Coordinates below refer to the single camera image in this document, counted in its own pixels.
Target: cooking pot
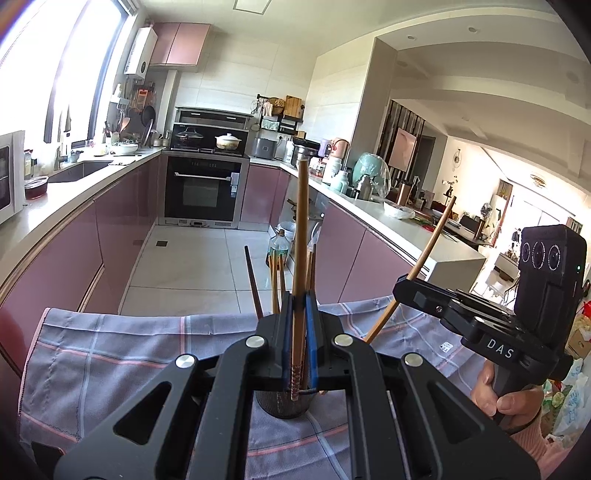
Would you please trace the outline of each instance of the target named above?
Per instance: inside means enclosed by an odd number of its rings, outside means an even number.
[[[216,137],[216,145],[218,148],[222,150],[236,150],[238,148],[238,144],[241,142],[239,138],[234,137],[232,134],[222,135],[221,137]]]
[[[196,145],[203,138],[203,135],[196,132],[195,127],[187,127],[184,132],[175,134],[175,137],[178,138],[181,145],[187,145],[189,142],[191,142],[192,145]]]

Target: camera lens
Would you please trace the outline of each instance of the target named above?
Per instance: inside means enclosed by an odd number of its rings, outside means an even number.
[[[521,248],[521,259],[524,262],[527,262],[530,259],[530,253],[531,253],[531,249],[530,249],[530,245],[529,243],[524,243],[523,247]]]
[[[548,252],[548,266],[550,270],[556,270],[560,265],[560,249],[557,245],[553,245]]]
[[[534,251],[531,255],[531,262],[534,264],[534,267],[538,270],[542,268],[544,264],[544,257],[546,255],[546,250],[544,248],[544,244],[541,242],[536,242],[534,245]]]

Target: kitchen sink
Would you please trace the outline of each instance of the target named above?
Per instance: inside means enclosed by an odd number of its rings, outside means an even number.
[[[49,177],[49,183],[65,183],[68,181],[77,181],[87,177],[91,173],[105,168],[112,160],[87,160],[77,163],[73,167],[54,173]]]

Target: microwave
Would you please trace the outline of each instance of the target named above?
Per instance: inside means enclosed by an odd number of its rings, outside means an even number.
[[[25,132],[0,135],[0,223],[25,203]]]

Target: bowl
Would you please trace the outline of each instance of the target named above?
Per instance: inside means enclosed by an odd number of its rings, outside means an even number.
[[[25,198],[37,199],[47,193],[47,180],[49,177],[34,177],[25,182]]]
[[[138,148],[138,144],[135,143],[120,143],[111,145],[111,152],[118,156],[132,155]]]

